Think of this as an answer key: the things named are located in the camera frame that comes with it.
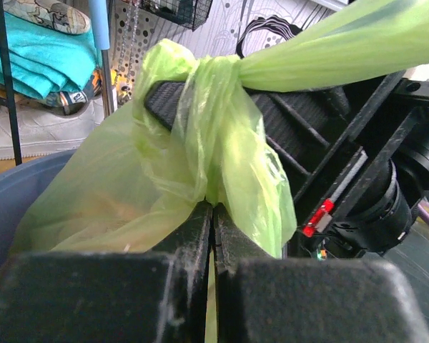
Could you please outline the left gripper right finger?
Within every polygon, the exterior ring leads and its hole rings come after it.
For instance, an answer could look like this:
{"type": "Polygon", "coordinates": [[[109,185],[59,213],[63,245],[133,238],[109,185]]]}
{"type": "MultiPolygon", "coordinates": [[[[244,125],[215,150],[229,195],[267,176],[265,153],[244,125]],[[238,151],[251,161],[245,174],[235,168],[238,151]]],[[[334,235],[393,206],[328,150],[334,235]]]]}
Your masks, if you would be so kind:
{"type": "Polygon", "coordinates": [[[220,342],[429,342],[405,275],[385,260],[275,259],[213,212],[220,342]]]}

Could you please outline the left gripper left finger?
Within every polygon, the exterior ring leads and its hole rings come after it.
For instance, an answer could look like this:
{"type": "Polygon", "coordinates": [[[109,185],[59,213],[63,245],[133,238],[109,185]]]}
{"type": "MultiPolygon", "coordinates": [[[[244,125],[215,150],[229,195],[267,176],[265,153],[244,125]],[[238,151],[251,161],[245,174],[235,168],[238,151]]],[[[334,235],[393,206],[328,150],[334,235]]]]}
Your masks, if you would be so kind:
{"type": "Polygon", "coordinates": [[[203,342],[212,207],[148,252],[20,254],[0,271],[0,342],[203,342]]]}

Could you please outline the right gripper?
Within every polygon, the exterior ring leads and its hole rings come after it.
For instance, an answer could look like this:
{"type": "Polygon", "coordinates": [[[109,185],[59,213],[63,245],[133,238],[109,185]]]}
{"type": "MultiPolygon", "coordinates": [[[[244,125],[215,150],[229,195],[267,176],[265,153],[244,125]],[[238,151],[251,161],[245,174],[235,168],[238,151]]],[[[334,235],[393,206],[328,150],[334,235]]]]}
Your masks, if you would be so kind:
{"type": "Polygon", "coordinates": [[[404,241],[429,191],[429,71],[349,85],[351,95],[371,95],[348,126],[324,91],[245,91],[292,191],[316,174],[297,203],[305,221],[292,240],[294,256],[384,255],[404,241]]]}

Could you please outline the green trash bag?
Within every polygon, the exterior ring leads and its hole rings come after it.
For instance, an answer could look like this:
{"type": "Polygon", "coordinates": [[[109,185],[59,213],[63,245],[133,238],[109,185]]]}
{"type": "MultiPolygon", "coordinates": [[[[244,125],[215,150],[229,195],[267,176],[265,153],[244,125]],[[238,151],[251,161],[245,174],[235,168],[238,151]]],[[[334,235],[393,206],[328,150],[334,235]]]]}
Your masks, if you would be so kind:
{"type": "Polygon", "coordinates": [[[11,255],[145,253],[208,203],[203,342],[220,342],[215,207],[275,259],[297,230],[288,178],[245,90],[317,89],[424,62],[429,1],[359,1],[244,59],[196,59],[162,40],[145,57],[135,98],[94,130],[24,215],[11,255]]]}

